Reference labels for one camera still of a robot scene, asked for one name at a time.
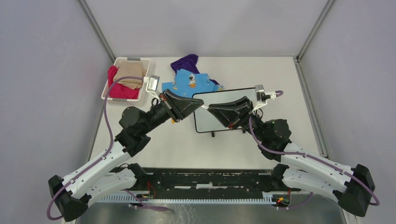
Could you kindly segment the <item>black framed whiteboard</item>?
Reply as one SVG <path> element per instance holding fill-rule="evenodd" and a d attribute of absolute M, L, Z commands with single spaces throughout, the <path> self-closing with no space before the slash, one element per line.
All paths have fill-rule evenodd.
<path fill-rule="evenodd" d="M 250 87 L 225 91 L 196 93 L 192 97 L 203 100 L 205 105 L 208 106 L 210 104 L 221 104 L 236 101 L 243 96 L 246 96 L 252 102 L 255 102 L 255 88 Z M 194 124 L 197 133 L 214 133 L 229 130 L 203 107 L 200 107 L 194 112 Z"/>

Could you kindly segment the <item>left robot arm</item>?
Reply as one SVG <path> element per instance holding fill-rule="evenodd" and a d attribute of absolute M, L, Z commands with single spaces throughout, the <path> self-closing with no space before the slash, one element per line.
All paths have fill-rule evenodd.
<path fill-rule="evenodd" d="M 48 180 L 51 201 L 47 207 L 47 217 L 55 204 L 66 222 L 83 215 L 87 209 L 114 192 L 133 187 L 143 189 L 147 178 L 139 165 L 132 165 L 117 175 L 108 173 L 121 163 L 137 155 L 151 138 L 149 132 L 169 119 L 179 122 L 204 105 L 203 100 L 186 98 L 165 90 L 159 94 L 158 103 L 145 112 L 137 107 L 126 108 L 119 121 L 122 130 L 111 136 L 107 149 L 72 173 L 60 177 L 55 175 Z"/>

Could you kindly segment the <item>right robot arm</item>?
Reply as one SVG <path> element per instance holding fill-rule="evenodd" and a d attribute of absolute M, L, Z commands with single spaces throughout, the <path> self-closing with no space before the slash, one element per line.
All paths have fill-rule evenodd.
<path fill-rule="evenodd" d="M 319 194 L 343 210 L 364 217 L 369 206 L 380 205 L 369 169 L 340 164 L 312 154 L 290 140 L 287 120 L 262 121 L 247 97 L 233 102 L 210 104 L 208 112 L 228 129 L 242 128 L 251 134 L 262 154 L 278 162 L 270 177 L 275 190 L 285 187 Z"/>

